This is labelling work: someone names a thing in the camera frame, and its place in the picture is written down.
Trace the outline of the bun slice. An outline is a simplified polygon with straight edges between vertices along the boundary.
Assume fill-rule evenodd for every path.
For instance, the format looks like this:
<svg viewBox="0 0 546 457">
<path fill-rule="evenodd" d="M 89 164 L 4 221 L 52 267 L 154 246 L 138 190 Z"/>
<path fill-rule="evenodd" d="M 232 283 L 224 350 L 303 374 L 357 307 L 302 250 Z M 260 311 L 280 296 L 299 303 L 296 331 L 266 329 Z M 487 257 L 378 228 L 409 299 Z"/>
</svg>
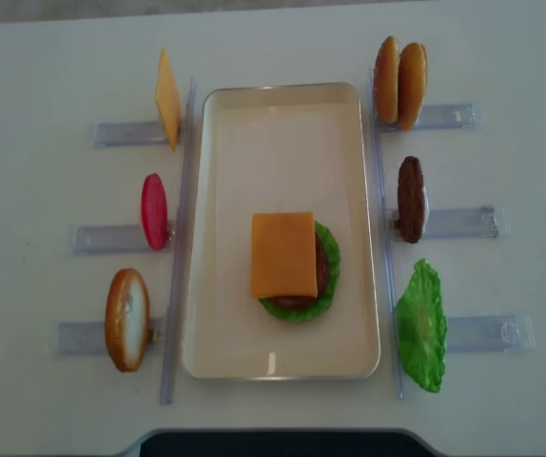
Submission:
<svg viewBox="0 0 546 457">
<path fill-rule="evenodd" d="M 398 120 L 402 130 L 410 130 L 417 122 L 427 89 L 428 60 L 421 43 L 408 44 L 400 54 Z"/>
</svg>

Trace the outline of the orange cheese slice on burger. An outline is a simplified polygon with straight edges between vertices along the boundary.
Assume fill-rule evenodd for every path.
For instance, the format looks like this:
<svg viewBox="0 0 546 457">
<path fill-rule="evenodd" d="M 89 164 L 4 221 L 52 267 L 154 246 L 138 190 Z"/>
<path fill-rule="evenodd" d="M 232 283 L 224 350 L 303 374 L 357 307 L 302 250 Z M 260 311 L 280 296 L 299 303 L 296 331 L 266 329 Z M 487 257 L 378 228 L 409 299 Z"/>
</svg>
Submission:
<svg viewBox="0 0 546 457">
<path fill-rule="evenodd" d="M 311 212 L 252 216 L 250 292 L 255 298 L 317 296 L 315 222 Z"/>
</svg>

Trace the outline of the brown meat patty on tray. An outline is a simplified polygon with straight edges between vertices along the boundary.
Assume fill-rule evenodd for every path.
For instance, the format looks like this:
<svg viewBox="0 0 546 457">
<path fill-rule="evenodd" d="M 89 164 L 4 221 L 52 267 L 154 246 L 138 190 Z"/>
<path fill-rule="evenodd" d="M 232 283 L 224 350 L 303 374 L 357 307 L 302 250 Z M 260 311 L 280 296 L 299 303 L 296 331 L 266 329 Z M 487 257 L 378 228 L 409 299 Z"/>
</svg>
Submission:
<svg viewBox="0 0 546 457">
<path fill-rule="evenodd" d="M 329 261 L 324 249 L 322 240 L 318 234 L 315 235 L 316 241 L 316 267 L 317 267 L 317 287 L 316 297 L 310 296 L 277 296 L 271 297 L 269 301 L 273 306 L 285 310 L 301 310 L 315 304 L 322 298 L 329 283 Z"/>
</svg>

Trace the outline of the green lettuce leaf on tray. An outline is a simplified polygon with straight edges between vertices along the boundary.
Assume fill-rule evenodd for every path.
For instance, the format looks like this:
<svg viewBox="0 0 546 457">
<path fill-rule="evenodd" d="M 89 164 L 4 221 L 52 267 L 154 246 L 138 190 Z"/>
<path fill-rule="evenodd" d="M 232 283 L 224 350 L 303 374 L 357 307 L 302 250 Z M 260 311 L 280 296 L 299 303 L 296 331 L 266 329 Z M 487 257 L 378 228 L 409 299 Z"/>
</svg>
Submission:
<svg viewBox="0 0 546 457">
<path fill-rule="evenodd" d="M 320 224 L 319 222 L 315 222 L 315 233 L 320 236 L 329 261 L 330 278 L 328 286 L 322 298 L 318 299 L 314 305 L 301 310 L 285 310 L 276 308 L 269 301 L 271 297 L 259 298 L 258 301 L 260 304 L 271 315 L 279 320 L 290 322 L 292 324 L 304 324 L 319 317 L 328 311 L 332 306 L 336 286 L 341 276 L 341 251 L 329 228 Z"/>
</svg>

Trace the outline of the red tomato slice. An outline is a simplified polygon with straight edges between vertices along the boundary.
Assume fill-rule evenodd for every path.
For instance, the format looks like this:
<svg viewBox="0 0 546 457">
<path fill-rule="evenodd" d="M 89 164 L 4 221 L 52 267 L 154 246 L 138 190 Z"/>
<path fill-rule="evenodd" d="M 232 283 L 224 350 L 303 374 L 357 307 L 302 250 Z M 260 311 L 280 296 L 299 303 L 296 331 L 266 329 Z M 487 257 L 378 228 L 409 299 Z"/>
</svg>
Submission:
<svg viewBox="0 0 546 457">
<path fill-rule="evenodd" d="M 144 181 L 141 216 L 149 247 L 162 250 L 168 239 L 167 201 L 163 182 L 157 173 L 149 174 Z"/>
</svg>

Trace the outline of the standing brown meat patty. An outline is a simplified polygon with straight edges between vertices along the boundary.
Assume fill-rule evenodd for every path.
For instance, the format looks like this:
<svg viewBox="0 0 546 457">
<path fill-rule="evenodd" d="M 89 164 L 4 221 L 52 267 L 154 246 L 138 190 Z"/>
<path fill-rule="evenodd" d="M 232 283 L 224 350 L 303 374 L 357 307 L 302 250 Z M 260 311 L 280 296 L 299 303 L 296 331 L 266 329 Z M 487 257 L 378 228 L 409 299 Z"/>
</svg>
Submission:
<svg viewBox="0 0 546 457">
<path fill-rule="evenodd" d="M 428 209 L 420 161 L 415 156 L 407 156 L 400 165 L 398 178 L 400 235 L 405 242 L 416 244 L 420 240 Z"/>
</svg>

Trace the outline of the bread slice left holder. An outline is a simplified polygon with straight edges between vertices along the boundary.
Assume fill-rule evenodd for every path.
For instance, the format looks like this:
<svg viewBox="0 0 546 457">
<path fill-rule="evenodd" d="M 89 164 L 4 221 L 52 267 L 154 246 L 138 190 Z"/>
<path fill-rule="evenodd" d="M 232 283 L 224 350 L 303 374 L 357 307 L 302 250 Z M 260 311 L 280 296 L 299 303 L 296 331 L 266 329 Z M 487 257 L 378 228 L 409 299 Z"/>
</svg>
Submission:
<svg viewBox="0 0 546 457">
<path fill-rule="evenodd" d="M 143 276 L 122 268 L 113 277 L 107 295 L 105 339 L 107 353 L 121 372 L 141 366 L 148 342 L 149 296 Z"/>
</svg>

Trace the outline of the standing orange cheese slice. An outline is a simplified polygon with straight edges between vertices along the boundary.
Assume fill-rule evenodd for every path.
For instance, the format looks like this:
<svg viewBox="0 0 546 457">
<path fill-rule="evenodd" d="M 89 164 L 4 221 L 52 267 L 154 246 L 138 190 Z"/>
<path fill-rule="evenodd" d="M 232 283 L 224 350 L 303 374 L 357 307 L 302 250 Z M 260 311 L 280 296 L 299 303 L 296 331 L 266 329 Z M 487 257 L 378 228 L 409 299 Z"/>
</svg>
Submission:
<svg viewBox="0 0 546 457">
<path fill-rule="evenodd" d="M 174 72 L 166 49 L 161 49 L 154 91 L 154 101 L 163 124 L 166 138 L 176 150 L 182 118 L 182 104 Z"/>
</svg>

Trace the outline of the clear cheese holder track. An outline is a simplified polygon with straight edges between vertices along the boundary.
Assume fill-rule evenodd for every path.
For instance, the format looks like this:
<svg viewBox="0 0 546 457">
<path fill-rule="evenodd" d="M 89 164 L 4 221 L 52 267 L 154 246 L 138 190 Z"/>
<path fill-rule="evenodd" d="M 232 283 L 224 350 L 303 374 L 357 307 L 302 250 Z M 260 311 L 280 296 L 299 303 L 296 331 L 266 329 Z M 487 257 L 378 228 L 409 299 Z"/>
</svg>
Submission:
<svg viewBox="0 0 546 457">
<path fill-rule="evenodd" d="M 160 121 L 97 123 L 92 127 L 92 137 L 95 148 L 169 144 Z"/>
</svg>

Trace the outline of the standing green lettuce leaf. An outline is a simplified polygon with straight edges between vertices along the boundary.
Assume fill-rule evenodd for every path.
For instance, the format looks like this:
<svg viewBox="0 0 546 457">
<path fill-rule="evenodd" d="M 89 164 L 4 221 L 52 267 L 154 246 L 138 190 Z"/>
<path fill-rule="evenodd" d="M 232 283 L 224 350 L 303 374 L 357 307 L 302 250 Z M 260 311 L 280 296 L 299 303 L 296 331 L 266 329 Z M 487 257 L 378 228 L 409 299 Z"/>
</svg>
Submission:
<svg viewBox="0 0 546 457">
<path fill-rule="evenodd" d="M 425 259 L 396 305 L 399 356 L 406 374 L 422 389 L 440 392 L 445 373 L 448 321 L 438 272 Z"/>
</svg>

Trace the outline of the clear tomato holder track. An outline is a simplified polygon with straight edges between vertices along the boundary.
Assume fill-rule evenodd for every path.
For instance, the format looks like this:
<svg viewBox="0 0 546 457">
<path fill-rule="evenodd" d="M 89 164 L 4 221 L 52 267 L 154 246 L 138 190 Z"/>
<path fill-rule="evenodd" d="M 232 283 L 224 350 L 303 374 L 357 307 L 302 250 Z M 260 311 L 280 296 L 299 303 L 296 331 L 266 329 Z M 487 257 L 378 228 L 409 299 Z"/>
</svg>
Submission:
<svg viewBox="0 0 546 457">
<path fill-rule="evenodd" d="M 74 256 L 154 252 L 140 225 L 70 226 L 68 252 Z"/>
</svg>

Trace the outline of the clear left bread holder track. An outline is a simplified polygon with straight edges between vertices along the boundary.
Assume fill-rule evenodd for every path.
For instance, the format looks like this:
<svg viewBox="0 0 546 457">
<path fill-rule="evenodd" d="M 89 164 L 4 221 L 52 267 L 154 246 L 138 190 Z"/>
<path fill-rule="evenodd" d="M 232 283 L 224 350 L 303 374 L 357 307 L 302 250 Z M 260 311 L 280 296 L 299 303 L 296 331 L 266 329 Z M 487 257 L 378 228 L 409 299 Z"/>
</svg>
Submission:
<svg viewBox="0 0 546 457">
<path fill-rule="evenodd" d="M 162 349 L 166 334 L 166 320 L 151 319 L 146 352 Z M 108 356 L 104 322 L 58 322 L 52 327 L 53 353 L 58 357 Z"/>
</svg>

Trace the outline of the clear lettuce holder track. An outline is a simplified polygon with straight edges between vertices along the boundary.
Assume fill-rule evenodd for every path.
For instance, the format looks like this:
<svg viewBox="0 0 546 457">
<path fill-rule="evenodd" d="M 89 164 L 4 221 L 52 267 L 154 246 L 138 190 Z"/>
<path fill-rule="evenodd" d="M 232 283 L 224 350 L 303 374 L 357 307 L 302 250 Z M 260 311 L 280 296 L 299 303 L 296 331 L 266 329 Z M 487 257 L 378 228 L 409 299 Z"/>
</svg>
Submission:
<svg viewBox="0 0 546 457">
<path fill-rule="evenodd" d="M 448 352 L 514 352 L 535 347 L 536 339 L 528 313 L 448 319 Z"/>
</svg>

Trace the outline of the cream rectangular tray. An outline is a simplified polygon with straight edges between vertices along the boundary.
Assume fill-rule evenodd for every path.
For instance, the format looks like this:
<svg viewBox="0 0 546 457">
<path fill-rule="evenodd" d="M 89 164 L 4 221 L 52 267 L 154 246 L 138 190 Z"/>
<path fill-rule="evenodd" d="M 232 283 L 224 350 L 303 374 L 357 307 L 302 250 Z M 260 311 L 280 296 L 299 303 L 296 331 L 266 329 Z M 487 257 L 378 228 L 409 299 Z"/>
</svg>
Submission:
<svg viewBox="0 0 546 457">
<path fill-rule="evenodd" d="M 364 378 L 380 361 L 361 102 L 347 83 L 205 99 L 187 244 L 182 361 L 197 379 Z M 334 236 L 331 306 L 299 323 L 250 294 L 256 213 L 309 212 Z"/>
</svg>

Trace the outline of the clear patty holder track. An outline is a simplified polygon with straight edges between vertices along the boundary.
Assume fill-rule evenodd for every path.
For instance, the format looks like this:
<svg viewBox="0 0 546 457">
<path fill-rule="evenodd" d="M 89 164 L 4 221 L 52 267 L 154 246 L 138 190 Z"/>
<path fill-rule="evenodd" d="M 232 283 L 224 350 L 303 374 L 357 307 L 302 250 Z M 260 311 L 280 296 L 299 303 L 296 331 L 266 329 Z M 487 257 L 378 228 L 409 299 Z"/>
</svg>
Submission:
<svg viewBox="0 0 546 457">
<path fill-rule="evenodd" d="M 427 209 L 420 240 L 498 238 L 511 233 L 505 206 Z"/>
</svg>

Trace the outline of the bun slice right holder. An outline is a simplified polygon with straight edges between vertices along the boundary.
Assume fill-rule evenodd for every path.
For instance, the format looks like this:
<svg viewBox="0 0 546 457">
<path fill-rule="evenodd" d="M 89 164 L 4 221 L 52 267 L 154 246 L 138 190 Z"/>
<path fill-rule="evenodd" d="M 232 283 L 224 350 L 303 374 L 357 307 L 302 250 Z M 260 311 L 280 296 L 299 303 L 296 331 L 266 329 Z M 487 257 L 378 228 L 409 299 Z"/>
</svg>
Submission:
<svg viewBox="0 0 546 457">
<path fill-rule="evenodd" d="M 399 64 L 397 39 L 388 36 L 380 46 L 374 68 L 375 108 L 386 124 L 394 124 L 398 119 Z"/>
</svg>

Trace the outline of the clear bun holder track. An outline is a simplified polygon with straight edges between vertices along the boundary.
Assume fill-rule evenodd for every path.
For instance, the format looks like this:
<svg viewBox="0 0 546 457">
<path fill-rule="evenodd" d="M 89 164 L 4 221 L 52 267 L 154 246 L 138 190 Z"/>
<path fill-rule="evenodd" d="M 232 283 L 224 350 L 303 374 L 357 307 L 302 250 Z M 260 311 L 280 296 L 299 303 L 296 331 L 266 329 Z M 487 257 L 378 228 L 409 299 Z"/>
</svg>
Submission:
<svg viewBox="0 0 546 457">
<path fill-rule="evenodd" d="M 479 129 L 483 124 L 484 115 L 479 103 L 424 105 L 411 130 Z"/>
</svg>

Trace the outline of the dark base panel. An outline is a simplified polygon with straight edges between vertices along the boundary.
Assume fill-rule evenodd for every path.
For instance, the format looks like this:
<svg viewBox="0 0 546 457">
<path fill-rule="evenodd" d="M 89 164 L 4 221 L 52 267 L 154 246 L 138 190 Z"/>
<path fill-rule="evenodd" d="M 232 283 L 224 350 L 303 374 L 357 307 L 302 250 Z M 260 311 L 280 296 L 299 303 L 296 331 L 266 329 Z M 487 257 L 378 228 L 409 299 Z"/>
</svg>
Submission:
<svg viewBox="0 0 546 457">
<path fill-rule="evenodd" d="M 370 431 L 186 431 L 157 434 L 142 456 L 431 456 L 416 439 Z"/>
</svg>

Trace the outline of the clear left long rail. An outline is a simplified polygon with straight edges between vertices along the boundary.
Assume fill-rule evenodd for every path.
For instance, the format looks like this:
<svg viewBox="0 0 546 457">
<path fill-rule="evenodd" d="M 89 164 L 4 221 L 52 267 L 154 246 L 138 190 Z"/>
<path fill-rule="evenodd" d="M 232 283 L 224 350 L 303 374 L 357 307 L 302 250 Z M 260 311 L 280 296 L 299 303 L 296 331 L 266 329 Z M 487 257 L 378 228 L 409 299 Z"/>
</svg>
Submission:
<svg viewBox="0 0 546 457">
<path fill-rule="evenodd" d="M 166 338 L 162 365 L 162 377 L 159 390 L 161 406 L 173 403 L 175 373 L 179 350 L 181 309 L 185 296 L 185 264 L 189 216 L 191 208 L 191 188 L 193 176 L 194 125 L 197 106 L 198 84 L 194 76 L 190 78 L 189 93 L 186 101 L 186 118 L 183 135 L 183 170 L 180 201 L 177 209 L 176 235 L 174 238 L 173 269 L 169 305 L 166 315 Z"/>
</svg>

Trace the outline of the clear long rail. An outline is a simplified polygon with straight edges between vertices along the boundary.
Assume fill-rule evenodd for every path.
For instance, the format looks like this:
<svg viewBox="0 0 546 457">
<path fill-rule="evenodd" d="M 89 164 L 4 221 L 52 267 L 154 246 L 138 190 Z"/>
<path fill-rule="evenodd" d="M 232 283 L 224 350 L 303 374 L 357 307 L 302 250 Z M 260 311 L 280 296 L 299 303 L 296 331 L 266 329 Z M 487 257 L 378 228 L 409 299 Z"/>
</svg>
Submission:
<svg viewBox="0 0 546 457">
<path fill-rule="evenodd" d="M 183 170 L 180 201 L 177 209 L 176 235 L 174 238 L 173 269 L 169 305 L 166 315 L 166 338 L 162 365 L 162 377 L 159 390 L 161 406 L 173 403 L 175 373 L 179 350 L 181 309 L 185 296 L 185 264 L 189 216 L 191 208 L 191 188 L 193 176 L 194 125 L 197 106 L 198 84 L 194 76 L 190 78 L 189 93 L 186 101 L 186 118 L 183 135 Z"/>
<path fill-rule="evenodd" d="M 380 234 L 380 255 L 383 266 L 383 284 L 385 286 L 386 304 L 389 310 L 389 336 L 390 336 L 390 350 L 392 357 L 393 376 L 396 389 L 396 397 L 399 400 L 404 398 L 404 383 L 401 362 L 399 357 L 399 339 L 397 334 L 396 323 L 396 293 L 394 284 L 394 269 L 393 269 L 393 257 L 390 248 L 390 232 L 388 228 L 386 218 L 386 205 L 385 205 L 385 188 L 384 188 L 384 176 L 382 167 L 382 156 L 380 147 L 380 128 L 378 127 L 377 109 L 374 100 L 374 80 L 375 69 L 374 65 L 371 65 L 369 69 L 369 89 L 370 89 L 370 137 L 371 137 L 371 149 L 374 159 L 374 175 L 375 184 L 377 186 L 377 192 L 379 196 L 379 208 L 377 209 L 379 234 Z"/>
</svg>

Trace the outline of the clear right long rail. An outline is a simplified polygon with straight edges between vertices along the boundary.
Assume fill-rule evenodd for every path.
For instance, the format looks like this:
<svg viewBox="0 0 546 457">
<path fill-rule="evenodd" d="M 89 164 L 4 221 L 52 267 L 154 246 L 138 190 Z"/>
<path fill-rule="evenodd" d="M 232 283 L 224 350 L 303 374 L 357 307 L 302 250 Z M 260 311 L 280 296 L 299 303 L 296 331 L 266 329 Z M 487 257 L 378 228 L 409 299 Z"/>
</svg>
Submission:
<svg viewBox="0 0 546 457">
<path fill-rule="evenodd" d="M 374 100 L 374 80 L 375 69 L 374 65 L 371 65 L 369 69 L 369 89 L 370 89 L 370 137 L 371 137 L 371 149 L 374 159 L 374 175 L 375 184 L 377 186 L 377 192 L 379 196 L 379 208 L 377 209 L 379 234 L 380 234 L 380 255 L 383 266 L 383 284 L 385 286 L 386 304 L 389 310 L 389 336 L 390 336 L 390 350 L 392 357 L 393 376 L 396 389 L 396 397 L 399 400 L 404 398 L 404 383 L 401 362 L 399 357 L 399 339 L 397 334 L 396 323 L 396 293 L 394 284 L 394 269 L 393 269 L 393 257 L 390 248 L 390 232 L 388 228 L 386 218 L 386 205 L 385 205 L 385 188 L 384 188 L 384 176 L 382 167 L 382 156 L 380 147 L 380 128 L 378 127 L 377 109 Z"/>
</svg>

